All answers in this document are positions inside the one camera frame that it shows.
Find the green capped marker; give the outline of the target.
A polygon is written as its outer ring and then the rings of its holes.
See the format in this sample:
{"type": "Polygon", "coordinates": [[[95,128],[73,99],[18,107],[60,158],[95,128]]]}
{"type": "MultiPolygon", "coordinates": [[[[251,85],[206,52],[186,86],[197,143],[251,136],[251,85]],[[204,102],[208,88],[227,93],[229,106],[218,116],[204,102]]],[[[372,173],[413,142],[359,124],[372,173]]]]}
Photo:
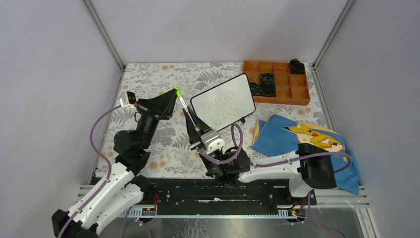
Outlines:
{"type": "Polygon", "coordinates": [[[193,117],[192,117],[191,113],[188,111],[188,107],[187,107],[187,105],[186,105],[186,103],[185,103],[185,101],[184,101],[184,99],[183,99],[183,97],[182,97],[182,93],[181,93],[181,91],[180,91],[179,87],[178,87],[177,85],[174,85],[174,86],[173,86],[173,88],[176,90],[176,95],[177,95],[177,98],[178,98],[178,100],[180,101],[180,103],[181,103],[181,105],[182,105],[183,109],[186,111],[186,114],[188,115],[188,117],[189,117],[190,121],[191,121],[191,122],[192,122],[192,124],[193,124],[193,127],[194,127],[194,128],[197,128],[197,125],[196,125],[196,123],[194,122],[194,119],[193,119],[193,117]]]}

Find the small whiteboard black frame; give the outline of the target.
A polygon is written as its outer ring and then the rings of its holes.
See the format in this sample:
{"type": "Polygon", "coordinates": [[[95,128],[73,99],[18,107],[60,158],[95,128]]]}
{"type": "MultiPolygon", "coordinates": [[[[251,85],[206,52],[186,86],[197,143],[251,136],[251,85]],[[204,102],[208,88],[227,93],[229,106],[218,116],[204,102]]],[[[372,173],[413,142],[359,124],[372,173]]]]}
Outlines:
{"type": "Polygon", "coordinates": [[[244,73],[193,96],[190,103],[198,118],[215,130],[224,129],[256,110],[244,73]]]}

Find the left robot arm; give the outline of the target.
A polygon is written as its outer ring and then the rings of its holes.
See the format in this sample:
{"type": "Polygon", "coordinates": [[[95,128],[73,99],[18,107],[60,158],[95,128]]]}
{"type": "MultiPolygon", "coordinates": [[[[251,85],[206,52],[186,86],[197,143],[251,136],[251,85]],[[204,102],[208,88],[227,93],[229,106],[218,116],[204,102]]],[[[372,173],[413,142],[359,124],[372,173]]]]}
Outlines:
{"type": "Polygon", "coordinates": [[[119,131],[114,138],[115,162],[107,157],[107,174],[75,205],[58,209],[52,216],[54,236],[57,238],[96,238],[129,207],[152,201],[152,183],[139,172],[145,167],[147,151],[161,120],[173,115],[178,90],[151,99],[137,99],[133,92],[120,96],[119,108],[135,109],[141,117],[135,130],[119,131]]]}

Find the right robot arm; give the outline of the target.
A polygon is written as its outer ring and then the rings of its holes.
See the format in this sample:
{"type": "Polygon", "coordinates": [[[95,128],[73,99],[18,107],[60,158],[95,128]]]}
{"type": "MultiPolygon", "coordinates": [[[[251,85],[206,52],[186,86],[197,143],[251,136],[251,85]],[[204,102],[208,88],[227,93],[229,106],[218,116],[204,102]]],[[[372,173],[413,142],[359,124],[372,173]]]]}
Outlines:
{"type": "Polygon", "coordinates": [[[237,183],[258,180],[285,179],[288,187],[284,198],[297,204],[312,189],[332,189],[337,186],[331,154],[308,143],[298,149],[259,161],[253,161],[243,148],[241,127],[233,123],[233,147],[224,150],[225,142],[217,130],[202,121],[190,107],[184,107],[190,150],[196,150],[207,170],[206,176],[222,185],[235,187],[237,183]]]}

